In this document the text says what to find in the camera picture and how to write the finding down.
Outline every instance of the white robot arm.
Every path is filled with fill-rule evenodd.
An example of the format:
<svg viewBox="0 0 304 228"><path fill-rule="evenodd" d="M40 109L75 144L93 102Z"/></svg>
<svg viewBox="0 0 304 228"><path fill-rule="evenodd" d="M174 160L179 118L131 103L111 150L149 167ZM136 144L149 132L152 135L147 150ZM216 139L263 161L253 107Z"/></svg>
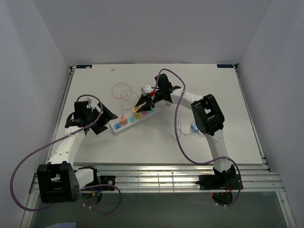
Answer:
<svg viewBox="0 0 304 228"><path fill-rule="evenodd" d="M68 137L61 141L48 163L39 165L37 169L40 197L44 203L75 202L80 189L88 184L99 184L95 167L86 166L77 171L73 170L76 153L89 129L85 128L72 134L95 121L99 111L92 107L90 99L75 102L74 108L75 112L66 120L65 135ZM105 125L108 121L116 118L117 116L103 105L102 114L90 129L99 134L107 129Z"/></svg>
<svg viewBox="0 0 304 228"><path fill-rule="evenodd" d="M149 111L155 107L155 103L161 100L177 104L183 90L179 86L172 86L167 76L161 74L155 92L149 85L142 87L141 92L142 95L136 104L136 106L140 106L137 112ZM214 96L210 94L201 96L184 92L180 105L193 112L198 129L208 141L212 157L214 159L218 157L228 158L223 136L225 119ZM230 185L235 180L238 181L235 167L228 159L223 158L214 161L213 170L215 175L212 177L208 177L208 175L200 177L201 188L217 189L217 187Z"/></svg>
<svg viewBox="0 0 304 228"><path fill-rule="evenodd" d="M173 104L178 103L181 97L181 93L182 89L176 89L170 94ZM202 99L203 96L201 95L195 95L189 92L184 92L180 105L192 110L191 104ZM218 131L214 132L214 135L210 135L208 133L204 133L204 135L208 141L211 155L214 159L218 157L228 157L224 141L223 129L219 129ZM229 170L231 165L232 162L227 159L221 159L213 162L213 167L219 172Z"/></svg>

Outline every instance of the white table surface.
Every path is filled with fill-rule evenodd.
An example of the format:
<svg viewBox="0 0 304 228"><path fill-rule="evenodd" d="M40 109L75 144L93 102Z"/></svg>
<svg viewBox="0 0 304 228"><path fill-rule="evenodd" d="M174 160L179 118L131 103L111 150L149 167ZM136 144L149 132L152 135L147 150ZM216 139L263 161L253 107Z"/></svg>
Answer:
<svg viewBox="0 0 304 228"><path fill-rule="evenodd" d="M66 104L60 120L56 139L64 135L66 118L74 111L74 101L82 94L92 94L100 98L114 114L121 115L123 107L136 104L136 96L128 101L112 97L111 89L118 82L128 83L140 93L143 85L155 85L154 77L162 68L177 73L186 84L186 91L198 95L213 94L224 114L224 139L229 157L239 164L261 164L261 156L243 100L241 89L233 68L217 68L205 64L136 64L136 65L93 65L91 69L76 69L67 95ZM180 81L166 73L172 85L181 86ZM128 89L117 86L116 96ZM78 163L102 164L189 164L181 154L174 134L173 119L176 105L159 102L161 113L139 125L114 135L106 130L95 135L90 130L82 141L76 155ZM183 131L189 133L194 121L191 110L179 108L178 120ZM195 161L205 162L212 159L207 140L197 135L181 136L184 151ZM58 147L54 145L52 153Z"/></svg>

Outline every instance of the power strip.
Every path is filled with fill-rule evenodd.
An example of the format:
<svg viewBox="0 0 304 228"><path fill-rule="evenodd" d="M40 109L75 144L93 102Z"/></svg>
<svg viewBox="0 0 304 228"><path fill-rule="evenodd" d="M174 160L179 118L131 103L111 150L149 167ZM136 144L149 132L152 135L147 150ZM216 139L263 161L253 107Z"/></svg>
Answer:
<svg viewBox="0 0 304 228"><path fill-rule="evenodd" d="M160 108L154 108L151 111L144 111L144 112L140 112L140 113L134 113L132 111L125 113L123 116L127 117L127 121L123 120L121 121L120 119L116 119L116 120L111 120L110 123L110 128L111 131L114 134L119 134L121 132L124 132L125 130L134 127L138 124L140 124L141 122L150 119L151 117L155 116L156 114L160 113Z"/></svg>

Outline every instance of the gray wall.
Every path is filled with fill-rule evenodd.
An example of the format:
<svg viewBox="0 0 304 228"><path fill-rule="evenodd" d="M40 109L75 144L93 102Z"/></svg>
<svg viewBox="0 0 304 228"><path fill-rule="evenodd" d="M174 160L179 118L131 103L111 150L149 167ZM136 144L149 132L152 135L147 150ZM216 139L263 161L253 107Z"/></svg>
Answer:
<svg viewBox="0 0 304 228"><path fill-rule="evenodd" d="M33 0L66 62L237 63L271 0Z"/></svg>
<svg viewBox="0 0 304 228"><path fill-rule="evenodd" d="M19 227L23 210L10 196L17 163L50 141L68 67L31 0L0 0L0 227ZM24 205L46 151L20 168L15 192Z"/></svg>
<svg viewBox="0 0 304 228"><path fill-rule="evenodd" d="M266 159L279 171L304 227L304 2L273 1L240 62Z"/></svg>

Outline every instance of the purple cable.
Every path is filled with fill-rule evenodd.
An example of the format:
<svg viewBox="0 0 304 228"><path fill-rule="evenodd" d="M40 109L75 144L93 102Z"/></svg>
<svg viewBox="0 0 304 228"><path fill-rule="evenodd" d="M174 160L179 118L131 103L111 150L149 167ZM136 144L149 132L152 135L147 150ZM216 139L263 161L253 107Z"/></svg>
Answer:
<svg viewBox="0 0 304 228"><path fill-rule="evenodd" d="M82 130L84 130L84 129L87 129L87 128L91 127L93 124L95 124L95 123L98 121L98 119L99 119L100 116L101 116L101 112L102 112L102 110L103 110L103 105L102 105L101 101L100 101L96 96L90 95L90 94L84 94L84 95L79 96L79 97L77 98L77 101L78 101L81 97L84 97L84 96L93 97L93 98L95 98L95 99L100 103L100 106L101 106L101 108L100 108L100 113L99 113L98 117L97 117L92 123L90 123L88 126L82 127L82 128L80 128L80 129L78 129L78 130L72 132L70 135L76 134L76 133L78 133L78 132L80 132L80 131L82 131ZM33 151L32 153L28 154L24 159L22 159L22 160L19 162L19 164L16 166L16 168L14 169L14 172L12 173L11 178L10 178L10 182L9 182L9 190L10 190L10 194L11 194L13 200L15 201L15 203L16 203L20 208L22 208L22 209L24 209L24 210L27 210L27 211L40 211L40 210L46 209L46 208L48 208L48 207L54 205L54 203L52 203L52 204L49 204L49 205L47 205L47 206L45 206L45 207L38 208L38 209L31 209L31 208L27 208L27 207L23 206L23 205L18 201L18 199L16 198L16 195L15 195L15 193L14 193L13 183L14 183L14 178L15 178L15 175L16 175L18 169L19 169L20 166L23 164L23 162L25 162L26 159L28 159L30 156L34 155L35 153L37 153L37 152L39 152L39 151L41 151L41 150L43 150L43 149L45 149L45 148L47 148L47 147L49 147L49 146L55 144L55 143L57 143L57 142L59 142L59 141L61 141L61 140L63 140L63 139L66 139L67 137L69 137L69 135L65 135L65 136L63 136L63 137L61 137L61 138L59 138L59 139L57 139L57 140L55 140L55 141L53 141L53 142L50 142L50 143L48 143L48 144L46 144L46 145L44 145L44 146L42 146L42 147L36 149L36 150Z"/></svg>
<svg viewBox="0 0 304 228"><path fill-rule="evenodd" d="M180 95L180 99L179 99L179 101L178 101L178 103L177 103L177 105L176 105L175 114L174 114L174 132L175 132L176 141L177 141L177 144L178 144L178 146L179 146L179 148L180 148L181 153L185 156L185 158L186 158L188 161L190 161L190 162L192 162L192 163L194 163L194 164L196 164L196 165L207 165L207 164L210 164L211 162L215 162L215 161L217 161L217 160L219 160L219 159L228 159L229 161L231 161L231 162L235 165L235 167L236 167L236 169L237 169L237 171L238 171L238 173L239 173L239 183L240 183L240 185L239 185L239 188L238 188L237 196L232 200L232 202L231 202L230 204L227 204L227 205L226 205L227 207L229 207L229 206L233 205L233 204L237 201L237 199L238 199L238 197L239 197L239 195L240 195L240 193L241 193L241 189L242 189L241 172L240 172L240 170L239 170L237 164L236 164L231 158L227 158L227 157L222 156L222 157L218 157L218 158L212 159L211 161L196 162L196 161L192 160L191 158L189 158L189 157L186 155L185 151L184 151L183 148L181 147L180 139L178 138L177 123L176 123L176 122L177 122L177 111L178 111L179 106L180 106L180 104L181 104L182 96L183 96L184 93L185 93L186 85L185 85L184 81L183 81L176 73L174 73L173 71L171 71L171 70L169 70L169 69L165 69L165 68L164 68L164 69L161 69L161 70L159 71L158 75L157 75L156 84L155 84L154 91L155 91L155 89L156 89L156 87L157 87L157 84L158 84L158 80L159 80L160 74L161 74L161 72L164 71L164 70L165 70L165 71L168 71L168 72L172 73L174 76L176 76L176 77L181 81L181 83L182 83L183 86L184 86L183 91L182 91L182 93L181 93L181 95Z"/></svg>
<svg viewBox="0 0 304 228"><path fill-rule="evenodd" d="M115 188L118 191L118 193L119 193L119 201L118 201L117 206L113 210L111 210L109 212L104 212L102 210L98 210L97 208L90 207L90 205L87 205L87 204L84 204L84 205L86 205L90 209L93 209L94 211L96 211L96 212L98 212L100 214L103 214L103 215L112 214L113 212L115 212L119 208L120 204L122 203L122 193L120 192L120 190L119 190L118 187L116 187L115 185L111 185L111 184L97 184L97 185L93 185L93 186L84 187L83 189L97 188L97 187L112 187L112 188Z"/></svg>

